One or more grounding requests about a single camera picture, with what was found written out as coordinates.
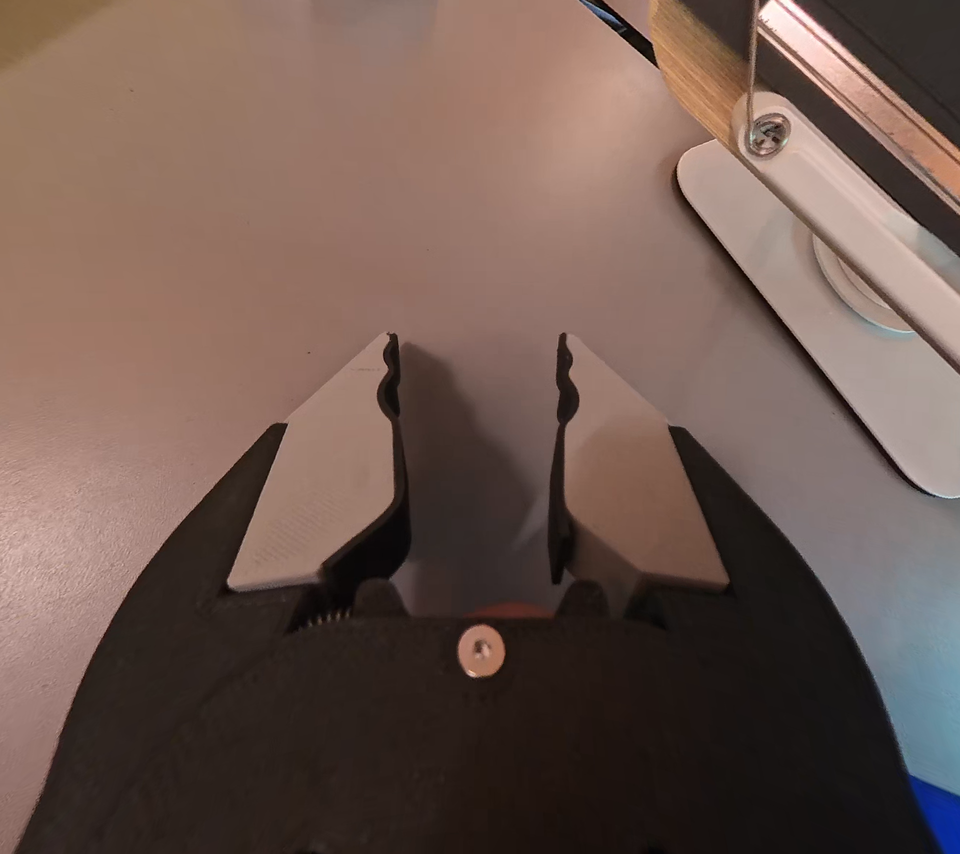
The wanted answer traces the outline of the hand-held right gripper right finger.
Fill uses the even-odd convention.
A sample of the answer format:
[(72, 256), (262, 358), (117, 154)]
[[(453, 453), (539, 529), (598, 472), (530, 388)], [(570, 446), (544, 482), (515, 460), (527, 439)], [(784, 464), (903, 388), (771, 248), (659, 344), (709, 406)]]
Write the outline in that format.
[(548, 565), (608, 600), (730, 585), (670, 424), (574, 334), (558, 337)]

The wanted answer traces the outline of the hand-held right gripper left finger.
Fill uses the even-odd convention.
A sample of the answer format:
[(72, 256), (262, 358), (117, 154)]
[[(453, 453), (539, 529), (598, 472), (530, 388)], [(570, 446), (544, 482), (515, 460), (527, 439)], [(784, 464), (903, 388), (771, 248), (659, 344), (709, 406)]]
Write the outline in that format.
[(379, 334), (284, 423), (226, 579), (234, 593), (304, 585), (352, 597), (411, 547), (400, 342)]

